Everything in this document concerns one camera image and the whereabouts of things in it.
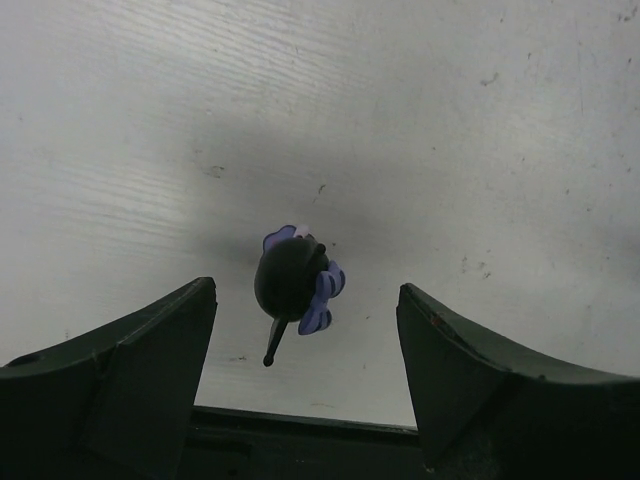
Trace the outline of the purple black figurine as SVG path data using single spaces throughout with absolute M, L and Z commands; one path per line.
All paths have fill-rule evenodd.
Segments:
M 274 363 L 288 325 L 296 323 L 301 336 L 327 329 L 329 302 L 345 285 L 345 272 L 307 227 L 284 225 L 266 235 L 254 277 L 255 298 L 272 318 L 263 365 Z

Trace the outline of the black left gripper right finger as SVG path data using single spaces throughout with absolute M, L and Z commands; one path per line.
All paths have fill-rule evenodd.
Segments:
M 412 284 L 397 328 L 431 479 L 635 479 L 639 381 L 558 360 Z

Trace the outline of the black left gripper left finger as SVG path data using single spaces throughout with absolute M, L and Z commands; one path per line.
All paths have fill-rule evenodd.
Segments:
M 216 310 L 200 277 L 3 366 L 2 478 L 175 478 Z

